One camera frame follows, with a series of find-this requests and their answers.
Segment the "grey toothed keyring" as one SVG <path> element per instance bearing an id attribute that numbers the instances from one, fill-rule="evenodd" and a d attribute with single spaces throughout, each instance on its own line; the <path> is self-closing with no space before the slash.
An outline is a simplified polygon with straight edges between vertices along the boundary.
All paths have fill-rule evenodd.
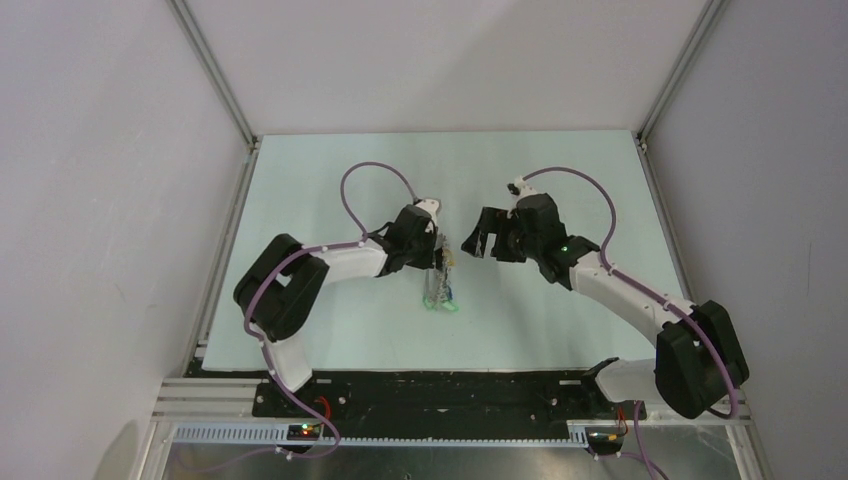
<path id="1" fill-rule="evenodd" d="M 437 236 L 433 260 L 433 267 L 425 271 L 422 298 L 424 296 L 434 299 L 445 298 L 444 287 L 450 285 L 452 288 L 450 274 L 455 266 L 455 258 L 444 234 Z"/>

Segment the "green capped key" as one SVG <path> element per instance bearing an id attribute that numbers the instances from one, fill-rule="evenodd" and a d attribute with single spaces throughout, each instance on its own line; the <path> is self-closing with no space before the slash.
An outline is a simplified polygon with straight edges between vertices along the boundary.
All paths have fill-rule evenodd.
<path id="1" fill-rule="evenodd" d="M 458 304 L 452 298 L 438 298 L 434 299 L 431 297 L 424 296 L 422 298 L 422 303 L 425 308 L 429 311 L 446 311 L 450 313 L 456 313 L 459 311 Z"/>

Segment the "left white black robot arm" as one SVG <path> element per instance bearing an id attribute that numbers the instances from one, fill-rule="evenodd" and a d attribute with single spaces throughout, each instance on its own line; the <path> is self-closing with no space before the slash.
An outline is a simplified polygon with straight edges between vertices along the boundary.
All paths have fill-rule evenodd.
<path id="1" fill-rule="evenodd" d="M 313 369 L 299 331 L 321 289 L 405 267 L 433 268 L 440 210 L 437 199 L 416 200 L 383 229 L 353 242 L 306 247 L 280 234 L 237 283 L 233 297 L 245 316 L 244 330 L 258 341 L 269 374 L 282 385 L 277 402 L 290 415 L 304 416 L 316 403 L 316 390 L 307 383 Z"/>

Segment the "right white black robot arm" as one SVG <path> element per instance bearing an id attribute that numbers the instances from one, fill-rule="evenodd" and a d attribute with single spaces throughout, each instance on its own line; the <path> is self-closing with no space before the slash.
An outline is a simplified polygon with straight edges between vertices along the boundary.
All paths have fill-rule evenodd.
<path id="1" fill-rule="evenodd" d="M 567 233 L 547 194 L 525 197 L 512 210 L 483 208 L 461 249 L 499 262 L 534 261 L 546 281 L 604 306 L 654 346 L 654 359 L 610 359 L 594 367 L 594 382 L 580 392 L 583 409 L 593 417 L 607 417 L 624 401 L 649 400 L 695 419 L 750 377 L 722 305 L 639 291 L 621 270 L 603 264 L 598 245 Z"/>

